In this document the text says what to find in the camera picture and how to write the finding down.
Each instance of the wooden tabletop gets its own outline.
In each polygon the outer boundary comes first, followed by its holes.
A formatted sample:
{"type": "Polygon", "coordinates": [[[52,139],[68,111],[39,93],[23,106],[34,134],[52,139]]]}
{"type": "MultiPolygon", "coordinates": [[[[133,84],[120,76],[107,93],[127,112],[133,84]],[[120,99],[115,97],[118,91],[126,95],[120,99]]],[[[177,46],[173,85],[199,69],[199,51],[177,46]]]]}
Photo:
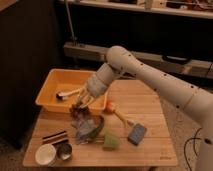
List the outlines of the wooden tabletop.
{"type": "Polygon", "coordinates": [[[138,146],[127,141],[130,129],[125,129],[115,115],[104,114],[105,126],[100,136],[112,132],[120,137],[117,150],[104,151],[102,144],[75,144],[76,130],[71,126],[69,114],[52,113],[42,109],[32,138],[27,148],[23,165],[38,166],[35,152],[42,144],[42,137],[66,130],[73,147],[73,157],[69,161],[57,160],[52,166],[175,166],[177,157],[173,148],[167,124],[158,95],[138,80],[117,80],[109,89],[108,99],[126,117],[140,122],[147,128],[145,138],[138,146]]]}

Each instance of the cable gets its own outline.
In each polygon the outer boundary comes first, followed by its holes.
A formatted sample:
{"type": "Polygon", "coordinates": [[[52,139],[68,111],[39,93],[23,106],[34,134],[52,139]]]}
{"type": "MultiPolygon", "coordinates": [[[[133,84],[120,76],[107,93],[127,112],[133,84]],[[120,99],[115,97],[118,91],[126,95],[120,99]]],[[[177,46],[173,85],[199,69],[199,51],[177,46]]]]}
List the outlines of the cable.
{"type": "Polygon", "coordinates": [[[188,158],[187,158],[187,154],[186,154],[186,147],[187,147],[187,144],[191,141],[191,140],[201,140],[201,138],[189,138],[188,140],[186,140],[185,144],[184,144],[184,158],[186,160],[186,163],[187,163],[187,166],[189,168],[190,171],[192,171],[192,167],[188,161],[188,158]]]}
{"type": "Polygon", "coordinates": [[[194,153],[195,155],[197,156],[197,151],[196,151],[196,147],[195,147],[195,141],[196,141],[196,138],[197,138],[197,134],[202,130],[202,128],[198,128],[197,131],[195,132],[194,134],[194,139],[193,139],[193,149],[194,149],[194,153]]]}
{"type": "Polygon", "coordinates": [[[205,73],[205,75],[204,75],[204,78],[203,78],[203,81],[201,82],[201,85],[200,85],[200,87],[202,87],[202,86],[204,86],[205,84],[205,81],[206,81],[206,78],[207,78],[207,76],[208,76],[208,74],[209,74],[209,72],[210,72],[210,70],[211,70],[211,68],[212,68],[212,62],[211,62],[211,64],[209,65],[209,68],[208,68],[208,70],[206,71],[206,73],[205,73]]]}

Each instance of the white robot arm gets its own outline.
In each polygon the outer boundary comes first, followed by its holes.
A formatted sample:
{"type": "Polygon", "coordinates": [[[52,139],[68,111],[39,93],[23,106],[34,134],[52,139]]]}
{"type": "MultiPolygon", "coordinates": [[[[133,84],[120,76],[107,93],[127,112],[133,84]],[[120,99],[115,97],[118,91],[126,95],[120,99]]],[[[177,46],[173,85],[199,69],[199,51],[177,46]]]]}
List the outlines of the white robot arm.
{"type": "Polygon", "coordinates": [[[106,60],[107,63],[88,79],[88,93],[99,97],[124,73],[143,81],[202,126],[196,171],[213,171],[213,94],[138,61],[120,46],[111,47],[106,60]]]}

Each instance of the orange bin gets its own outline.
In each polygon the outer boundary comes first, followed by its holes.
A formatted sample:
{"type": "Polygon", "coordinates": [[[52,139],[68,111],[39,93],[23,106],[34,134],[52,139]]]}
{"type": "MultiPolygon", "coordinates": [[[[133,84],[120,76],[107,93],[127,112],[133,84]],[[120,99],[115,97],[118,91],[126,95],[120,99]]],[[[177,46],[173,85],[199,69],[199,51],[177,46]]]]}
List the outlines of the orange bin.
{"type": "MultiPolygon", "coordinates": [[[[52,69],[37,96],[36,104],[51,112],[70,113],[69,109],[77,94],[69,96],[66,101],[60,101],[56,98],[56,93],[81,88],[93,73],[92,71],[52,69]]],[[[107,93],[89,105],[91,113],[99,115],[104,110],[106,101],[107,93]]]]}

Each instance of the green sponge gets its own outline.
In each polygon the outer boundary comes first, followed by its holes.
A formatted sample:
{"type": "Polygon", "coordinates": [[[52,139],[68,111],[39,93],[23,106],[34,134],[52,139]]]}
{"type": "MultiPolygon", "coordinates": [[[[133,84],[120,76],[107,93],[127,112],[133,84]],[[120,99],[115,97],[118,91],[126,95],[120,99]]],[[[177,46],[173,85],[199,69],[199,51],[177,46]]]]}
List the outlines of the green sponge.
{"type": "Polygon", "coordinates": [[[106,133],[104,138],[103,148],[105,150],[114,150],[120,145],[120,139],[116,135],[106,133]]]}

